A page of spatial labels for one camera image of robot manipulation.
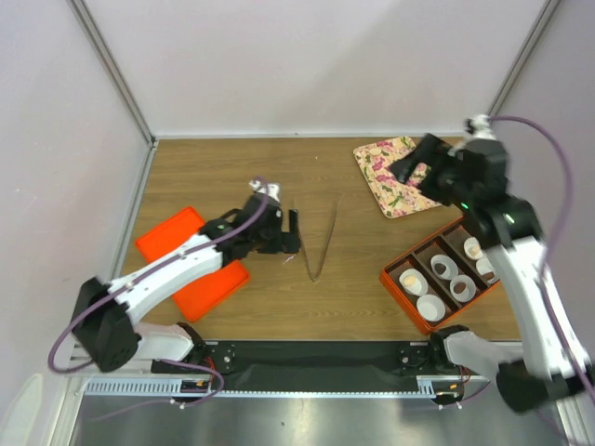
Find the brown oval chocolate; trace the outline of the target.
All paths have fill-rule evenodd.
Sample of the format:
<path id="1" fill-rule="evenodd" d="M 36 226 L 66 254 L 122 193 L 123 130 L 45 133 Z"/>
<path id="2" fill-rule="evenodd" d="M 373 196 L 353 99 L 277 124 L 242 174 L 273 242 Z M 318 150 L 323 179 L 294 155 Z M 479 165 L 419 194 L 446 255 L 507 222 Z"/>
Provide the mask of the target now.
<path id="1" fill-rule="evenodd" d="M 467 286 L 465 283 L 459 282 L 454 286 L 454 292 L 456 294 L 462 294 L 466 291 L 466 288 L 467 288 Z"/>

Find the tan round chocolate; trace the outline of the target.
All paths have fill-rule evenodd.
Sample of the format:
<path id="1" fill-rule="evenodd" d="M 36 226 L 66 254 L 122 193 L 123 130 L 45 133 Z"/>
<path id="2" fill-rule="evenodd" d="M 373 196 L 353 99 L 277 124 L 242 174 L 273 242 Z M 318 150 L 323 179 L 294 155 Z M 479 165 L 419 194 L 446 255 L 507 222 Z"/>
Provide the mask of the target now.
<path id="1" fill-rule="evenodd" d="M 403 283 L 405 286 L 413 286 L 417 283 L 417 278 L 415 276 L 407 276 L 403 279 Z"/>

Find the metal tongs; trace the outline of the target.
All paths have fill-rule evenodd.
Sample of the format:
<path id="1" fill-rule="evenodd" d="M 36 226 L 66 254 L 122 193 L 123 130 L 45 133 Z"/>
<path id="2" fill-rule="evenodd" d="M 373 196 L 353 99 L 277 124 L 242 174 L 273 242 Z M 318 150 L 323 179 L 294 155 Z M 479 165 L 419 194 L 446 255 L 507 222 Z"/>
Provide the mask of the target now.
<path id="1" fill-rule="evenodd" d="M 321 279 L 324 265 L 334 237 L 340 195 L 313 192 L 297 195 L 291 205 L 298 211 L 298 236 L 308 279 L 316 283 Z"/>

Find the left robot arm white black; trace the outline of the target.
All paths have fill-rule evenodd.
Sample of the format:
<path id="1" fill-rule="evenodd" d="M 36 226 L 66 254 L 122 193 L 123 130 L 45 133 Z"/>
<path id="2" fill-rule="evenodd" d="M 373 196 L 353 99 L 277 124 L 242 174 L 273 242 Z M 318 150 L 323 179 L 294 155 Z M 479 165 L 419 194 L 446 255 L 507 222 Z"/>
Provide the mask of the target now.
<path id="1" fill-rule="evenodd" d="M 283 211 L 273 197 L 254 193 L 245 206 L 206 222 L 181 246 L 112 282 L 91 278 L 79 290 L 71 330 L 91 364 L 104 373 L 133 359 L 170 360 L 194 372 L 205 360 L 200 336 L 189 326 L 152 325 L 143 317 L 186 285 L 250 252 L 295 254 L 301 240 L 298 211 Z"/>

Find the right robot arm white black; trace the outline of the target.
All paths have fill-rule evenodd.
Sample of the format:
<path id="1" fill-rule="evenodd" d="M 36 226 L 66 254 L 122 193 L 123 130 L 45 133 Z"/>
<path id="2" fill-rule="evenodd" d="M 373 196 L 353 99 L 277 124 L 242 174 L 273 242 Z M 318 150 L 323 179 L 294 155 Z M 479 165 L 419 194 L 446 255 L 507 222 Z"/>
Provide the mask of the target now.
<path id="1" fill-rule="evenodd" d="M 427 134 L 390 172 L 402 184 L 419 164 L 418 185 L 430 200 L 455 205 L 503 285 L 522 336 L 522 355 L 455 325 L 434 332 L 430 367 L 448 374 L 458 365 L 494 382 L 515 413 L 594 391 L 594 364 L 576 339 L 546 261 L 536 212 L 508 192 L 508 154 L 494 137 L 471 138 L 455 148 Z"/>

